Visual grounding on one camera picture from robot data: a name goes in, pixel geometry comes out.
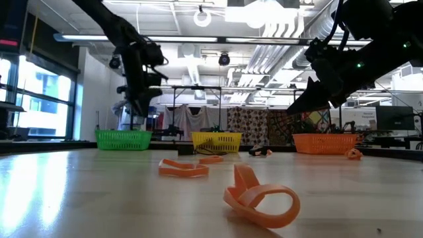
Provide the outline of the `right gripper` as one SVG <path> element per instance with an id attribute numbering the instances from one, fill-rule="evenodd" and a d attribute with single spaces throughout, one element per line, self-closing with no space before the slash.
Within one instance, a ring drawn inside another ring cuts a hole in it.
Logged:
<path id="1" fill-rule="evenodd" d="M 287 114 L 301 114 L 340 106 L 354 92 L 371 84 L 367 63 L 357 50 L 325 49 L 310 56 L 311 68 L 318 81 L 308 78 L 307 88 L 287 109 Z"/>

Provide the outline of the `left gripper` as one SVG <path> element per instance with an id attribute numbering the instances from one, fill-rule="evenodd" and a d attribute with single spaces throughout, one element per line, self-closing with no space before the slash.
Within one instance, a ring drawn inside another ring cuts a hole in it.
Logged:
<path id="1" fill-rule="evenodd" d="M 146 89 L 140 50 L 135 46 L 126 46 L 122 50 L 129 103 L 132 110 L 142 117 L 147 117 L 149 105 L 153 98 L 163 94 L 161 89 Z"/>

